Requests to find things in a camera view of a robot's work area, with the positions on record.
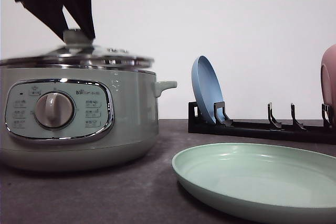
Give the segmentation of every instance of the control knob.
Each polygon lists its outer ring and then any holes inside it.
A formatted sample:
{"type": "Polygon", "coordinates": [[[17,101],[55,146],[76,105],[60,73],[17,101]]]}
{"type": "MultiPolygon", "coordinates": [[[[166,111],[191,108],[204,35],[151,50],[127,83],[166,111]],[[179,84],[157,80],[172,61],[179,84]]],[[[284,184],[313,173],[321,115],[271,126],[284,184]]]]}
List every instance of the control knob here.
{"type": "Polygon", "coordinates": [[[36,120],[48,128],[59,128],[73,116],[73,103],[65,94],[53,92],[42,95],[35,106],[36,120]]]}

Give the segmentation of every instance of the black dish rack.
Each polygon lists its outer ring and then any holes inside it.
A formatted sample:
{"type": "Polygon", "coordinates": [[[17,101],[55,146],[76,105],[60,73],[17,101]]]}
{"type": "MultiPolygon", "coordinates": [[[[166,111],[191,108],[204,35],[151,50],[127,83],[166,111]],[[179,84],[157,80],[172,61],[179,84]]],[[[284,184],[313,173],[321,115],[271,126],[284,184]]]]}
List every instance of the black dish rack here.
{"type": "Polygon", "coordinates": [[[208,124],[203,119],[197,103],[190,102],[188,105],[188,132],[336,144],[336,129],[335,126],[332,125],[333,109],[329,105],[322,104],[323,126],[299,123],[295,118],[294,104],[291,104],[291,124],[278,122],[274,118],[272,114],[272,103],[267,105],[267,110],[267,123],[235,121],[226,115],[225,102],[217,102],[214,103],[216,124],[208,124]],[[219,109],[222,109],[225,117],[224,121],[221,121],[217,115],[219,109]]]}

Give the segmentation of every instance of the countertop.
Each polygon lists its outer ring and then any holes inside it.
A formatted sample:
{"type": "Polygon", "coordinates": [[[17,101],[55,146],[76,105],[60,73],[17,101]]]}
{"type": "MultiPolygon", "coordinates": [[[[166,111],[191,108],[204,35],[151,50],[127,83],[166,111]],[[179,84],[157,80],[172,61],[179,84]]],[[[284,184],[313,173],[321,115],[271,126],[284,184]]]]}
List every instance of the countertop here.
{"type": "Polygon", "coordinates": [[[336,156],[336,145],[191,134],[187,120],[160,120],[157,139],[143,158],[86,172],[32,173],[0,164],[1,223],[253,223],[192,197],[177,182],[172,157],[191,146],[224,142],[276,144],[336,156]]]}

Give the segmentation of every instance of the stainless steel lid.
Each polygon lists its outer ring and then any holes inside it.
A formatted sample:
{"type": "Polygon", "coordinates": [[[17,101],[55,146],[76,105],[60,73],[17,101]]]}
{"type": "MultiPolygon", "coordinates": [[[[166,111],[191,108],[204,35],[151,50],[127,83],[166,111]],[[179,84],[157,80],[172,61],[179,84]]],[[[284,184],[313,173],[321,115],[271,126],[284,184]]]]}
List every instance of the stainless steel lid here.
{"type": "Polygon", "coordinates": [[[1,60],[0,66],[138,69],[151,67],[154,61],[130,54],[124,49],[94,46],[92,41],[83,38],[79,30],[66,31],[64,39],[67,43],[64,47],[38,56],[1,60]]]}

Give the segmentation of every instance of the mint green plate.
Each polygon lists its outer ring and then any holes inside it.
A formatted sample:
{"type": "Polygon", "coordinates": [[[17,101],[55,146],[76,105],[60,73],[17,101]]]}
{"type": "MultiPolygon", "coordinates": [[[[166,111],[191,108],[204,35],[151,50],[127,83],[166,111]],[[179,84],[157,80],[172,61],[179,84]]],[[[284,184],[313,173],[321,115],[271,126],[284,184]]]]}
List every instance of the mint green plate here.
{"type": "Polygon", "coordinates": [[[264,144],[208,144],[177,153],[182,186],[207,205],[263,223],[336,223],[336,158],[264,144]]]}

